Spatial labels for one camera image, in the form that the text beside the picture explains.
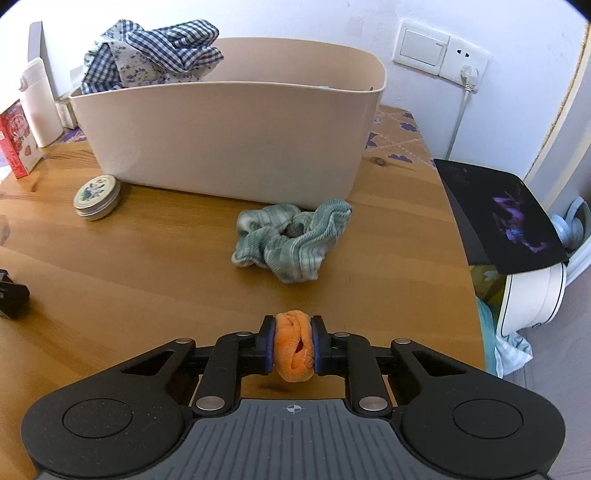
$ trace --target gray textured grip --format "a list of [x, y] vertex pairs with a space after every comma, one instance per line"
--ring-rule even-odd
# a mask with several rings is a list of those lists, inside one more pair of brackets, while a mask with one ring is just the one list
[[195, 422], [172, 455], [126, 480], [370, 478], [453, 479], [408, 453], [386, 421], [360, 418], [342, 400], [242, 400], [230, 415]]

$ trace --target power cord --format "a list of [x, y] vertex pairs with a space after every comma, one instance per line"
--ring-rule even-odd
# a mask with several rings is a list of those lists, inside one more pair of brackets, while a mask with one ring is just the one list
[[460, 104], [460, 112], [457, 116], [456, 125], [453, 127], [452, 139], [449, 142], [449, 147], [445, 154], [445, 160], [449, 160], [449, 157], [452, 154], [453, 144], [456, 142], [457, 131], [460, 129], [460, 124], [462, 123], [462, 118], [464, 117], [470, 94], [476, 91], [476, 86], [478, 85], [478, 69], [474, 69], [474, 72], [472, 72], [472, 67], [465, 65], [464, 68], [462, 68], [460, 75], [464, 82], [464, 98]]

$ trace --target beige plastic storage bin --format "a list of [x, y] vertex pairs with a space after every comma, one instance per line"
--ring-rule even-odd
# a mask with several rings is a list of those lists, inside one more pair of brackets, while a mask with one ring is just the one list
[[216, 46], [225, 59], [201, 82], [72, 96], [101, 169], [131, 183], [308, 208], [346, 198], [386, 84], [382, 63], [306, 40]]

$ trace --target green striped cloth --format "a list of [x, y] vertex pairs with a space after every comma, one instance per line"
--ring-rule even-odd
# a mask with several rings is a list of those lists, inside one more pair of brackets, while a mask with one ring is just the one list
[[269, 268], [283, 283], [316, 280], [326, 252], [339, 239], [353, 207], [328, 200], [315, 212], [280, 203], [238, 216], [238, 243], [232, 263]]

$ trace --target plaid shirt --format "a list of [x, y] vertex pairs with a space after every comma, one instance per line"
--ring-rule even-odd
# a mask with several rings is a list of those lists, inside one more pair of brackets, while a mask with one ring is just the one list
[[86, 53], [82, 93], [196, 82], [223, 60], [212, 46], [218, 35], [205, 20], [150, 31], [119, 20]]

